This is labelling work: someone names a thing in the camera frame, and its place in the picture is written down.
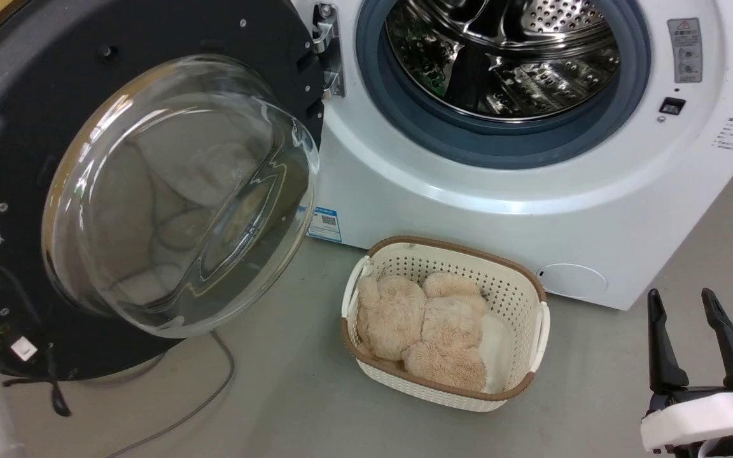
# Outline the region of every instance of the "cable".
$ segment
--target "cable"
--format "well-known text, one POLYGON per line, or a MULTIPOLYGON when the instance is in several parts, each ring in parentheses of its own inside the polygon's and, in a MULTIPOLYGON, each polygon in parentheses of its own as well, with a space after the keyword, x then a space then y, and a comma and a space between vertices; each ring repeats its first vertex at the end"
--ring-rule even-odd
POLYGON ((160 436, 169 434, 169 432, 171 432, 173 429, 177 428, 178 426, 185 423, 186 421, 191 420, 192 417, 194 417, 194 415, 200 413, 201 410, 206 408, 206 406, 209 405, 211 401, 214 400, 215 397, 217 397, 225 389, 228 383, 230 383, 230 379, 232 379, 234 376, 234 357, 230 353, 230 350, 228 350, 228 347, 225 345, 225 343, 222 342, 222 339, 219 337, 216 331, 211 331, 211 336, 213 337, 213 340, 216 342, 216 345, 219 345, 219 347, 222 349, 222 352, 225 353, 225 356, 228 359, 228 376, 225 377, 225 381, 222 382, 222 385, 220 385, 219 388, 217 388, 216 391, 214 391, 213 394, 210 395, 208 399, 206 399, 203 403, 197 406, 196 409, 189 412, 189 414, 187 414, 186 417, 183 417, 180 420, 177 420, 174 424, 172 424, 172 426, 169 426, 166 429, 160 430, 156 432, 155 434, 152 434, 151 436, 145 438, 144 440, 139 440, 136 443, 123 447, 122 449, 117 450, 117 452, 114 452, 113 454, 107 456, 107 458, 117 458, 117 456, 123 455, 125 452, 128 452, 129 450, 133 450, 144 444, 150 443, 153 440, 156 440, 160 436))
POLYGON ((61 417, 69 417, 73 413, 70 411, 69 406, 67 406, 67 401, 64 399, 64 395, 61 393, 61 387, 59 386, 59 378, 57 374, 58 365, 55 363, 55 352, 53 351, 52 339, 47 336, 46 330, 44 330, 44 324, 43 322, 41 322, 41 318, 38 316, 38 311, 36 311, 36 308, 33 307, 32 301, 30 301, 30 296, 28 296, 26 290, 24 290, 21 282, 18 281, 17 276, 15 276, 13 272, 10 272, 8 268, 4 267, 1 264, 0 273, 4 274, 13 284, 15 291, 17 291, 18 296, 24 303, 24 308, 27 309, 30 317, 33 321, 35 321, 36 326, 38 326, 38 330, 41 331, 41 334, 43 334, 44 338, 48 341, 47 348, 45 348, 47 377, 9 379, 4 380, 4 382, 2 382, 2 385, 7 388, 8 386, 23 385, 26 383, 49 383, 50 385, 52 385, 52 391, 50 391, 50 402, 52 402, 53 410, 55 410, 55 413, 61 415, 61 417))

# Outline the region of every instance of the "gray floor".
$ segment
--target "gray floor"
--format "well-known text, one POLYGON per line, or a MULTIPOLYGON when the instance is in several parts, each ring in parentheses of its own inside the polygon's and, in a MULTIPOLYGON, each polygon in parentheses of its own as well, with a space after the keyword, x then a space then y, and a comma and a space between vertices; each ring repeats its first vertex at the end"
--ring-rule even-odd
MULTIPOLYGON (((643 301, 618 312, 551 298, 550 342, 530 388, 498 411, 460 412, 372 382, 344 348, 341 290, 361 255, 305 243, 273 290, 221 328, 237 362, 229 391, 125 457, 646 456, 639 437, 649 398, 643 301)), ((714 289, 733 318, 733 181, 654 285, 690 380, 719 384, 700 289, 714 289)), ((65 385, 69 419, 50 411, 46 386, 12 388, 8 396, 32 457, 94 458, 168 426, 226 370, 219 348, 199 337, 136 382, 65 385)))

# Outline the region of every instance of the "blue label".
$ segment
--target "blue label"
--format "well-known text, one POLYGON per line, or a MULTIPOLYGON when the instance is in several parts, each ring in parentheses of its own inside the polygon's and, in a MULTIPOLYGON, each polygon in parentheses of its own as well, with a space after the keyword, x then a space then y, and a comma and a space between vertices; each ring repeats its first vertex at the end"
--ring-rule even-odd
POLYGON ((338 212, 316 207, 313 211, 311 226, 307 229, 307 234, 317 239, 341 243, 338 212))

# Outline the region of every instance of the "laundry basket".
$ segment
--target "laundry basket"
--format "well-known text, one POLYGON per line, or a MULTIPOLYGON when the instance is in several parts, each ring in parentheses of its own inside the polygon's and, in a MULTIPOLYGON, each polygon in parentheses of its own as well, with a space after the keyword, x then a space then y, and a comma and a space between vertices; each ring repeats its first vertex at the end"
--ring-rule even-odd
MULTIPOLYGON (((489 412, 520 394, 532 381, 545 353, 550 311, 536 276, 519 264, 457 244, 393 237, 372 247, 349 276, 341 304, 341 324, 344 343, 361 370, 376 382, 451 408, 489 412), (484 357, 489 372, 487 393, 430 382, 358 350, 358 279, 367 275, 400 275, 421 283, 433 272, 450 272, 476 282, 488 300, 489 311, 496 314, 494 318, 501 319, 510 334, 506 345, 491 349, 498 350, 491 363, 484 357)), ((483 341, 483 345, 497 344, 483 341)))

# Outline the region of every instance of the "plush toy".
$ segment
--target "plush toy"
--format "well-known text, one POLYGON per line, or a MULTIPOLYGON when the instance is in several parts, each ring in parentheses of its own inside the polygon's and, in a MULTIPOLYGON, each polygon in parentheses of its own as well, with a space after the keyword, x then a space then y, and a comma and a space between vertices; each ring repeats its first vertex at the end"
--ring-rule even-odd
POLYGON ((482 391, 485 365, 479 345, 486 304, 480 287, 463 276, 437 272, 422 289, 429 299, 421 342, 402 352, 405 370, 432 382, 482 391))
POLYGON ((399 361, 420 342, 426 295, 401 276, 367 276, 358 282, 358 336, 370 356, 399 361))
POLYGON ((448 272, 435 272, 426 277, 425 281, 422 282, 422 290, 430 298, 482 296, 480 287, 471 281, 471 279, 448 272))
POLYGON ((485 365, 476 346, 442 349, 418 342, 403 352, 403 365, 410 374, 432 382, 471 391, 485 388, 485 365))

